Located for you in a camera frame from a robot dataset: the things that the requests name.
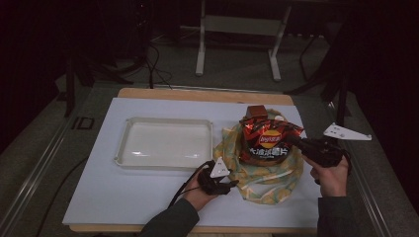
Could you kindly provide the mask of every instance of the brown box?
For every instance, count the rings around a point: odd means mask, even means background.
[[[247,107],[246,117],[248,119],[267,119],[268,112],[265,106],[249,106]]]

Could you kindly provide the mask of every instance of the yellow patterned cloth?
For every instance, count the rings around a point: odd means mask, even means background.
[[[269,119],[281,113],[268,110]],[[223,157],[232,172],[230,180],[238,180],[238,190],[246,200],[260,204],[277,204],[288,198],[302,174],[303,160],[293,147],[288,158],[276,166],[259,167],[239,162],[241,125],[222,130],[222,141],[213,149],[213,158]]]

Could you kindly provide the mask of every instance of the long sleeve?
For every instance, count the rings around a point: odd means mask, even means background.
[[[198,223],[200,217],[194,207],[185,199],[179,199],[173,206],[154,216],[142,228],[139,236],[184,237]]]
[[[347,197],[319,198],[318,212],[317,236],[359,236],[358,225]]]

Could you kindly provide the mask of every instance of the white tabletop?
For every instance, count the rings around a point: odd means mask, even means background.
[[[213,123],[212,143],[217,145],[221,142],[221,130],[236,125],[249,105],[114,98],[63,223],[143,225],[167,208],[173,195],[192,174],[118,166],[114,158],[127,119],[208,119]],[[288,121],[303,126],[295,106],[265,107],[280,111]],[[309,171],[310,167],[304,163],[304,172],[292,195],[277,205],[243,200],[234,188],[200,211],[197,226],[315,228],[320,192]]]

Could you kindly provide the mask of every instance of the lay's logo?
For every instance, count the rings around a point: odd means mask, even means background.
[[[265,148],[274,147],[281,140],[281,134],[276,130],[267,130],[259,137],[259,144]]]

